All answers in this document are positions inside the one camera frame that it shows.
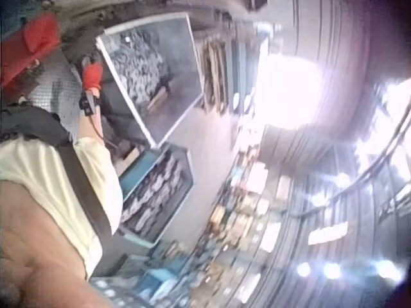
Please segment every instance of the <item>wristwatch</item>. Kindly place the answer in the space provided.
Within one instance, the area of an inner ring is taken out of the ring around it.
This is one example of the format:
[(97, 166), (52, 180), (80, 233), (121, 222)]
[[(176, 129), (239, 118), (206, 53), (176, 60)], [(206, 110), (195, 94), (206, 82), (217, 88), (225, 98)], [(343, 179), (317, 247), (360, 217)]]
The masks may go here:
[(92, 95), (91, 91), (82, 92), (80, 101), (78, 102), (81, 110), (84, 111), (86, 117), (96, 113), (96, 107), (100, 106), (100, 98)]

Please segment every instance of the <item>white shirt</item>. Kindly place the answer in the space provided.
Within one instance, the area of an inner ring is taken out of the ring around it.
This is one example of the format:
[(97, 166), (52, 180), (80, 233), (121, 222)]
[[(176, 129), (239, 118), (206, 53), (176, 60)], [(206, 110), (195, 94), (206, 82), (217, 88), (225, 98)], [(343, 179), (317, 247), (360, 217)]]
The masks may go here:
[[(88, 137), (79, 139), (74, 150), (114, 233), (119, 226), (123, 195), (110, 152)], [(23, 138), (0, 144), (0, 180), (27, 188), (78, 250), (90, 277), (103, 250), (77, 200), (56, 149), (39, 140), (25, 141)]]

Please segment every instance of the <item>black cable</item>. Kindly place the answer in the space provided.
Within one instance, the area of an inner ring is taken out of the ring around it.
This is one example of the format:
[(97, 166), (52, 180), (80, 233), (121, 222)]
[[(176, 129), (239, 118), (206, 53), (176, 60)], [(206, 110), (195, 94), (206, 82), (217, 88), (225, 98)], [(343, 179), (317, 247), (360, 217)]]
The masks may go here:
[(94, 125), (94, 122), (93, 122), (93, 120), (91, 119), (91, 116), (88, 116), (88, 118), (89, 118), (89, 121), (90, 121), (92, 127), (94, 128), (94, 131), (96, 132), (97, 136), (100, 137), (100, 139), (101, 139), (102, 141), (104, 141), (105, 143), (107, 143), (109, 146), (112, 146), (113, 148), (118, 149), (118, 146), (116, 146), (114, 143), (112, 143), (111, 141), (107, 140), (106, 138), (104, 138), (104, 137), (101, 135), (101, 133), (97, 130), (96, 126)]

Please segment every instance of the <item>backpack strap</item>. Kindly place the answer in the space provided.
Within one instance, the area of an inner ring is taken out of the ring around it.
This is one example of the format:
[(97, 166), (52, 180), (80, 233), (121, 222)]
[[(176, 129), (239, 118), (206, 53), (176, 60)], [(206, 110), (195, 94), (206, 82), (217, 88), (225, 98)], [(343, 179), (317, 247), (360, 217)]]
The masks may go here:
[(56, 148), (87, 219), (103, 249), (107, 247), (112, 238), (110, 222), (77, 157), (70, 133), (49, 112), (34, 106), (5, 108), (0, 121), (0, 143), (11, 136), (24, 135)]

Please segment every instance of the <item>merchandise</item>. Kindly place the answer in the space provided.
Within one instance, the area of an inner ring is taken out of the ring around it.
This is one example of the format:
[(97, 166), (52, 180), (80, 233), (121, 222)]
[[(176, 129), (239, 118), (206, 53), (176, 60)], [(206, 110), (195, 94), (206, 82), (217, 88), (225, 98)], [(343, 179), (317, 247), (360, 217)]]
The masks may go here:
[(153, 228), (171, 197), (181, 188), (184, 172), (170, 151), (147, 174), (123, 206), (121, 222), (140, 236)]

